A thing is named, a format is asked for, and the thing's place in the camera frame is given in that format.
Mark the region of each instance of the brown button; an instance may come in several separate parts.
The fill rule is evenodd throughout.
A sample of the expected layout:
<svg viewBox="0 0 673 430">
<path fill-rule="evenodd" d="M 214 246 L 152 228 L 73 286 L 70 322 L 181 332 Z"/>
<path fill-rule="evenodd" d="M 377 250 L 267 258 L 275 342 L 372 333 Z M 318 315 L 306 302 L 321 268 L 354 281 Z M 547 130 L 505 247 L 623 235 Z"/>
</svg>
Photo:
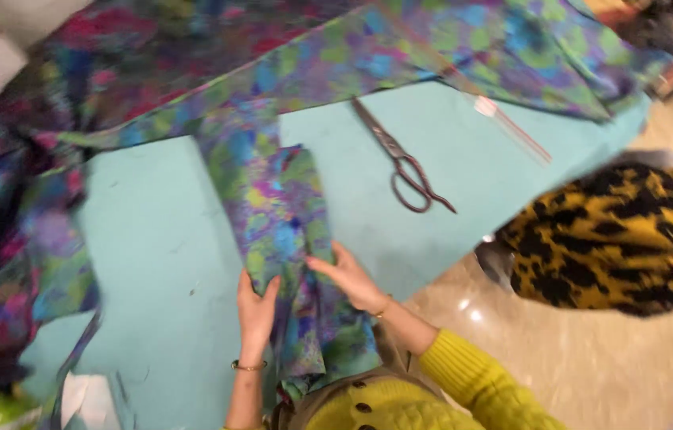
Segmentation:
<svg viewBox="0 0 673 430">
<path fill-rule="evenodd" d="M 355 409 L 358 409 L 358 412 L 363 412 L 364 414 L 373 411 L 373 409 L 371 409 L 371 407 L 366 405 L 365 403 L 358 403 L 357 405 L 355 405 Z"/>
</svg>

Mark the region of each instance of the bangle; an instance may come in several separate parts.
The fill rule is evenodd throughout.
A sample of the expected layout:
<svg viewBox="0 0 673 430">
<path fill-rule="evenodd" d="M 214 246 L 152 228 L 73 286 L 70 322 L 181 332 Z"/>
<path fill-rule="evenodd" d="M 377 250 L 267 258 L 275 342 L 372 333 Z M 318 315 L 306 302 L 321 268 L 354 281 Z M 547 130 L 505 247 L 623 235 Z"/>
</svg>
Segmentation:
<svg viewBox="0 0 673 430">
<path fill-rule="evenodd" d="M 233 370 L 245 370 L 245 371 L 247 371 L 247 372 L 254 372 L 255 370 L 262 370 L 262 369 L 264 369 L 265 367 L 267 367 L 267 361 L 264 361 L 264 360 L 263 360 L 263 361 L 262 361 L 262 364 L 258 364 L 258 365 L 254 366 L 254 367 L 241 367 L 241 366 L 238 366 L 238 360 L 235 360 L 235 361 L 233 361 L 232 363 L 230 363 L 230 367 L 231 367 Z"/>
<path fill-rule="evenodd" d="M 389 308 L 389 305 L 392 303 L 392 295 L 387 294 L 387 304 L 384 305 L 384 309 L 381 309 L 378 314 L 374 315 L 374 318 L 382 318 L 384 317 L 384 313 L 386 312 L 387 308 Z"/>
</svg>

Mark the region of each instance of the yellow and black fabric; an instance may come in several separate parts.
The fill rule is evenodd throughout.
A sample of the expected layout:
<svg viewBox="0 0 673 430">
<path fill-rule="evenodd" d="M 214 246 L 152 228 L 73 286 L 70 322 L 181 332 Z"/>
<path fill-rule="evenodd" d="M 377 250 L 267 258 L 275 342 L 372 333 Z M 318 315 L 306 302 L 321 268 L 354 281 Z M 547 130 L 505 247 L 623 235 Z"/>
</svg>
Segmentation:
<svg viewBox="0 0 673 430">
<path fill-rule="evenodd" d="M 557 308 L 673 310 L 673 170 L 625 164 L 543 194 L 498 233 L 513 290 Z"/>
</svg>

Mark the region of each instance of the yellow cardigan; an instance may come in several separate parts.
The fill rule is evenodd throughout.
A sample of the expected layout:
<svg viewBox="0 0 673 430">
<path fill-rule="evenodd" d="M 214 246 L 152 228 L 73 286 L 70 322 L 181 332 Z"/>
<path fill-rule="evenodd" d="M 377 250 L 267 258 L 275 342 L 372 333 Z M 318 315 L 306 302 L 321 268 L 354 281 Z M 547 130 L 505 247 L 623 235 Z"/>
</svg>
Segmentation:
<svg viewBox="0 0 673 430">
<path fill-rule="evenodd" d="M 449 330 L 441 330 L 419 358 L 422 371 L 456 402 L 461 412 L 426 389 L 400 379 L 350 386 L 322 406 L 306 430 L 557 430 L 546 413 L 498 362 Z"/>
</svg>

